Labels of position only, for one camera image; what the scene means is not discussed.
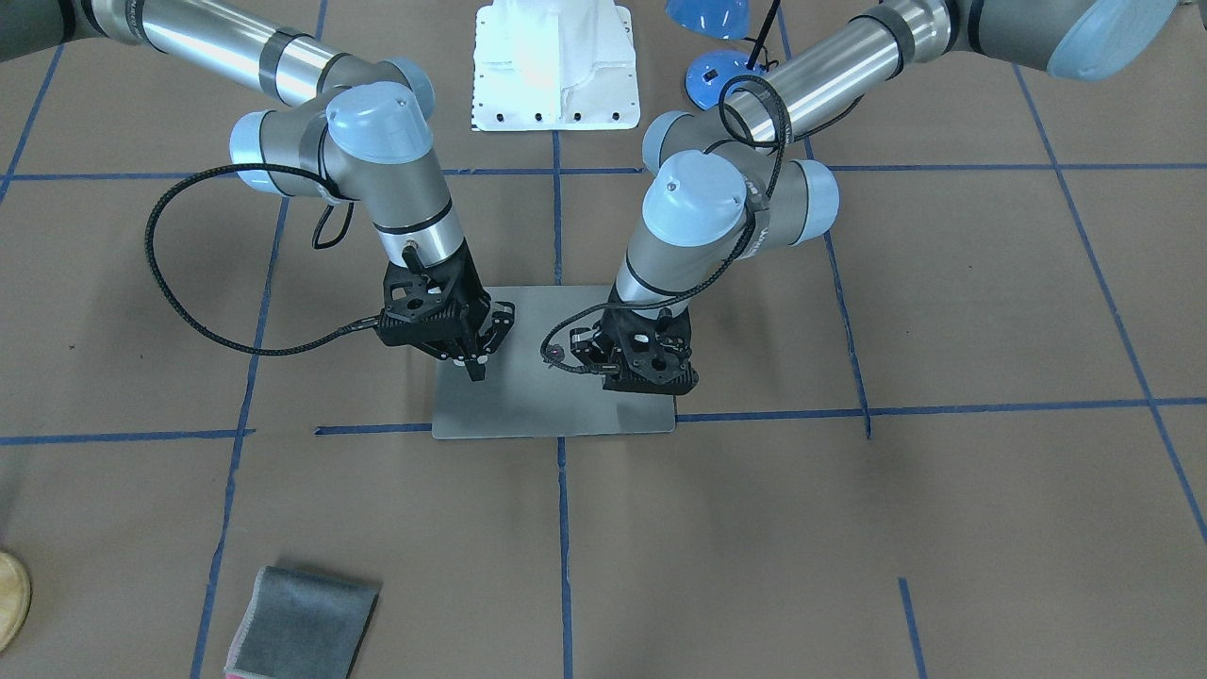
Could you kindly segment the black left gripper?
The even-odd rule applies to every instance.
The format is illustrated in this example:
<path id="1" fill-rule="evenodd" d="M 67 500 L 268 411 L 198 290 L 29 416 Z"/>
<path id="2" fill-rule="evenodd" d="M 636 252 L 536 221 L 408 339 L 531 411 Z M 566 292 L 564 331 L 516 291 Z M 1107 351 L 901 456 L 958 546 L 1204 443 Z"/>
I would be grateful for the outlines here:
<path id="1" fill-rule="evenodd" d="M 601 387 L 616 392 L 686 396 L 699 384 L 690 365 L 690 314 L 658 312 L 655 318 L 607 310 L 589 327 L 570 330 L 570 352 Z"/>

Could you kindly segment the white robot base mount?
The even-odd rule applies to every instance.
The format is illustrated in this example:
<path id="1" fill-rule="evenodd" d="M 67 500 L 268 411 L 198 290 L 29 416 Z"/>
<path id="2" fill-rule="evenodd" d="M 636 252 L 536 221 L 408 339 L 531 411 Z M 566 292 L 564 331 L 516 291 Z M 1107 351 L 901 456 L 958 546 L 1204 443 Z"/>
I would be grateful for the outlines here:
<path id="1" fill-rule="evenodd" d="M 492 1 L 474 19 L 471 129 L 637 127 L 631 12 L 613 1 Z"/>

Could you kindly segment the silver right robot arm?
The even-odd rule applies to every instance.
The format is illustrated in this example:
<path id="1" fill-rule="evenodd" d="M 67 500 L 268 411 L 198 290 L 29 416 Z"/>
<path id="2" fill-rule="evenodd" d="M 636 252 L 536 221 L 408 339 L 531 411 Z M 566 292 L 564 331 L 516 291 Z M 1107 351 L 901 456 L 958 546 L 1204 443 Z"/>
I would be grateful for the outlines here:
<path id="1" fill-rule="evenodd" d="M 177 317 L 211 343 L 272 356 L 220 336 L 169 288 L 154 248 L 177 194 L 223 175 L 275 197 L 316 197 L 327 209 L 363 206 L 387 254 L 377 315 L 344 324 L 282 356 L 358 330 L 461 365 L 471 381 L 505 343 L 517 308 L 480 283 L 428 117 L 435 89 L 406 58 L 371 63 L 223 1 L 5 1 L 2 60 L 82 39 L 142 43 L 262 90 L 280 110 L 247 113 L 231 133 L 228 166 L 197 172 L 158 199 L 145 227 L 151 275 Z"/>

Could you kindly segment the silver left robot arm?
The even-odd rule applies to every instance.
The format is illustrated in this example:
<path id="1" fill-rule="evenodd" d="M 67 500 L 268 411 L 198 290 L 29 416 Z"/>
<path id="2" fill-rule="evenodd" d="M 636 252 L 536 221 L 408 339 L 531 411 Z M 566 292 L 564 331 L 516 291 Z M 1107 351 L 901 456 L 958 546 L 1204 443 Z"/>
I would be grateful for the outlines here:
<path id="1" fill-rule="evenodd" d="M 1154 41 L 1172 1 L 880 1 L 768 76 L 737 75 L 702 113 L 652 121 L 642 157 L 653 181 L 641 223 L 595 324 L 579 315 L 540 344 L 547 365 L 594 374 L 604 390 L 686 396 L 690 298 L 734 262 L 822 236 L 836 219 L 836 180 L 787 147 L 835 124 L 914 64 L 978 53 L 1053 77 L 1100 81 Z"/>

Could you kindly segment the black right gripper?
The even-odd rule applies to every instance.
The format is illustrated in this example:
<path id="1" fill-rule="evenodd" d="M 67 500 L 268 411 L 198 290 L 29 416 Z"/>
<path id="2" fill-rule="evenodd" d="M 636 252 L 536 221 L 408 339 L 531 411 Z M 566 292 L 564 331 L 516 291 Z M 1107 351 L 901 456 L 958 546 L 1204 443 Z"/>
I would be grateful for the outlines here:
<path id="1" fill-rule="evenodd" d="M 413 345 L 436 359 L 460 359 L 473 382 L 486 379 L 488 355 L 498 351 L 517 321 L 513 302 L 491 302 L 470 245 L 436 265 L 422 265 L 414 242 L 390 263 L 375 334 L 385 345 Z"/>

